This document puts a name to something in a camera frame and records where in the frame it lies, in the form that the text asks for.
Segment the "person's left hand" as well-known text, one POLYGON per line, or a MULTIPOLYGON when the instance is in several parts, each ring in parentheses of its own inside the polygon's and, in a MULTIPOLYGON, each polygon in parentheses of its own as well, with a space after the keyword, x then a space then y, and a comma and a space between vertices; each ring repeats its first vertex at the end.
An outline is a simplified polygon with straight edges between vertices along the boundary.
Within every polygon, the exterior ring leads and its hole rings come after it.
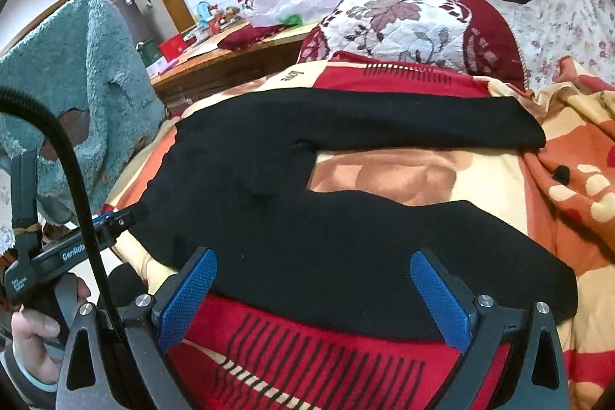
POLYGON ((21 307, 12 315, 12 333, 13 354, 19 369, 26 373, 26 380, 45 389, 54 386, 60 374, 60 360, 49 355, 44 340, 60 335, 60 324, 42 312, 21 307))

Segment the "person's left forearm sleeve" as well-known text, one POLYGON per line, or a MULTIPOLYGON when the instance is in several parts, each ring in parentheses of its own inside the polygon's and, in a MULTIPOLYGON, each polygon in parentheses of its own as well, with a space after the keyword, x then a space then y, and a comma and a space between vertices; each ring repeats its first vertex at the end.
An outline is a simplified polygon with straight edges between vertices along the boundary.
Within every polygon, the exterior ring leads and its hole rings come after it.
POLYGON ((12 344, 8 344, 1 353, 1 364, 13 387, 30 409, 55 408, 57 384, 44 384, 35 379, 16 356, 12 344))

